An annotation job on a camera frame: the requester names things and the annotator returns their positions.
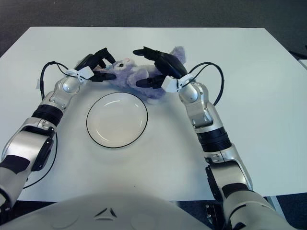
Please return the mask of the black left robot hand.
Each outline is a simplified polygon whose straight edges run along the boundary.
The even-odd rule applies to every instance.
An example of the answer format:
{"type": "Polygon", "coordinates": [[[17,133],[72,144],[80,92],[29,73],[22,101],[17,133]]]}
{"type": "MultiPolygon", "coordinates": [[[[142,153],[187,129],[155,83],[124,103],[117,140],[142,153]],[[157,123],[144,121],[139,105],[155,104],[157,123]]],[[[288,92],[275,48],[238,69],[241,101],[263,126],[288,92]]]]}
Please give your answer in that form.
{"type": "Polygon", "coordinates": [[[104,59],[106,59],[110,64],[114,64],[116,62],[113,56],[107,50],[107,48],[103,48],[97,51],[95,54],[87,55],[75,67],[75,69],[81,70],[84,67],[89,67],[94,73],[94,75],[89,79],[92,82],[115,80],[115,74],[108,73],[104,59]]]}

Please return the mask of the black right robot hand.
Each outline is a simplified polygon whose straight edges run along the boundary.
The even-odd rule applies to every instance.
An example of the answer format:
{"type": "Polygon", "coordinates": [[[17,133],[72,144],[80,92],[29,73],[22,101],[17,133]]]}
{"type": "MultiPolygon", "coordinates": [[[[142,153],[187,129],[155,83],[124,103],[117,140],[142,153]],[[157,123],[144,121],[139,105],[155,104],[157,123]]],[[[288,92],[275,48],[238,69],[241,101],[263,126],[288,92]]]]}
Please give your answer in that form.
{"type": "Polygon", "coordinates": [[[188,73],[184,65],[174,55],[153,50],[145,46],[143,49],[134,50],[133,54],[144,56],[146,59],[154,61],[155,67],[160,72],[160,74],[154,77],[136,81],[137,87],[159,89],[162,88],[166,76],[181,79],[188,73]]]}

